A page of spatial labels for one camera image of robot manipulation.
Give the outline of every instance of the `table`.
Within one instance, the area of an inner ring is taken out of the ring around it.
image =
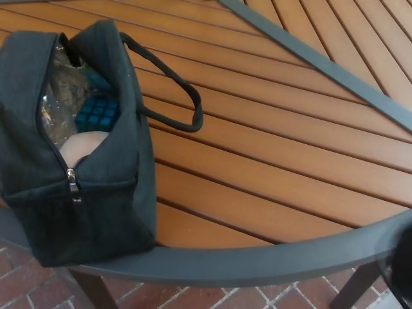
[[[412,1],[247,4],[412,108]],[[378,276],[375,255],[387,253],[397,228],[412,220],[412,135],[216,1],[0,5],[0,39],[20,29],[71,37],[108,17],[196,86],[205,124],[187,134],[150,121],[161,246],[62,276],[76,279],[98,308],[114,308],[99,303],[104,286],[94,275],[251,286],[365,264],[333,304],[349,308]],[[184,92],[130,57],[145,104],[188,122]],[[0,237],[27,247],[4,207]]]

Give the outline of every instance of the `gray metal rim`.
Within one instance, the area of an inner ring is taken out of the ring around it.
[[[195,250],[156,247],[145,254],[73,267],[99,276],[163,285],[230,287],[274,285],[325,276],[373,261],[392,249],[393,237],[412,222],[412,210],[325,238],[258,248]],[[0,207],[0,238],[27,248],[10,209]]]

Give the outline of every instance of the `bag handle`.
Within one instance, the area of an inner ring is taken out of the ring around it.
[[[158,57],[153,55],[149,50],[145,49],[142,45],[138,44],[133,38],[128,36],[124,32],[120,32],[120,37],[122,42],[129,47],[129,49],[135,53],[138,53],[143,58],[152,62],[156,67],[161,69],[166,76],[173,79],[184,91],[190,96],[194,105],[194,114],[192,118],[192,124],[184,124],[177,120],[173,120],[165,115],[159,114],[151,109],[142,105],[139,108],[139,112],[146,115],[147,117],[153,118],[159,122],[167,124],[177,130],[185,132],[196,132],[199,131],[203,125],[203,110],[201,108],[201,98],[198,91],[192,87],[188,82],[183,80],[179,75],[177,75],[171,68],[164,64]]]

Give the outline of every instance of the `bag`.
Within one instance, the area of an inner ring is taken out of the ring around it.
[[[188,93],[195,107],[192,124],[143,105],[124,43]],[[40,101],[58,44],[73,62],[81,57],[99,72],[117,92],[120,105],[107,138],[70,171],[41,123]],[[57,33],[9,35],[0,52],[0,81],[0,195],[41,265],[92,263],[153,248],[155,160],[147,117],[195,132],[203,123],[198,92],[119,33],[113,21],[99,21],[71,40]]]

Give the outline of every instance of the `brick floor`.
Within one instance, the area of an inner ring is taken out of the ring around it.
[[[104,278],[120,309],[323,309],[353,274],[345,270],[299,283],[258,288],[182,288]],[[386,295],[379,279],[356,304],[371,309]],[[0,242],[0,309],[82,309],[53,270]]]

